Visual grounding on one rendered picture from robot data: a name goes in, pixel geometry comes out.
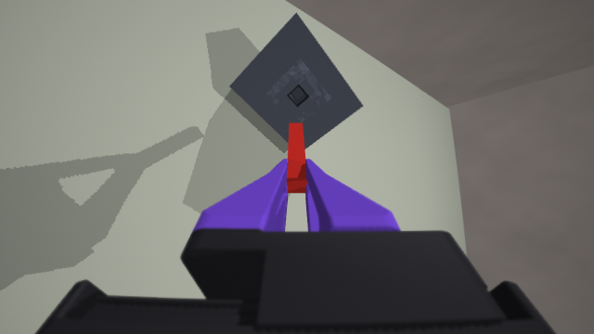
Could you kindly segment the dark grey panel with slot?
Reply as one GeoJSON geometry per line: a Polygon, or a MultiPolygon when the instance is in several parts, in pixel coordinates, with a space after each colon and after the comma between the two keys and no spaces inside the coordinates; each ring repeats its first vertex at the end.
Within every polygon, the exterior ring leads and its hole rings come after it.
{"type": "Polygon", "coordinates": [[[297,13],[230,87],[288,143],[302,123],[304,149],[363,107],[297,13]]]}

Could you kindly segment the red rectangular peg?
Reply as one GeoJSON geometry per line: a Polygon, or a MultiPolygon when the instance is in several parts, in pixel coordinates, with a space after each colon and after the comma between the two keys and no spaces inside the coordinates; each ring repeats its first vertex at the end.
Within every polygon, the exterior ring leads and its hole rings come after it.
{"type": "Polygon", "coordinates": [[[303,124],[290,123],[288,145],[288,193],[305,193],[307,186],[303,124]]]}

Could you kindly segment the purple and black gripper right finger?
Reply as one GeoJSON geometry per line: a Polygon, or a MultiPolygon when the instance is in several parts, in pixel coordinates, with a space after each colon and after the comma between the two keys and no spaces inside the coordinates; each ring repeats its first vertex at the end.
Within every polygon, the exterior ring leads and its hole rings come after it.
{"type": "Polygon", "coordinates": [[[391,211],[324,173],[312,160],[305,160],[305,168],[308,231],[401,231],[391,211]]]}

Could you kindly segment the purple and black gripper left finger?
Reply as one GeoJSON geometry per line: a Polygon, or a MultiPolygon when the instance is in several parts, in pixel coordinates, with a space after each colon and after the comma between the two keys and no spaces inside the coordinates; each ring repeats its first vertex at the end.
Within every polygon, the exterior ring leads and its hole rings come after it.
{"type": "Polygon", "coordinates": [[[201,228],[274,231],[274,219],[275,231],[285,231],[287,176],[288,159],[284,159],[268,174],[204,210],[193,231],[201,228]]]}

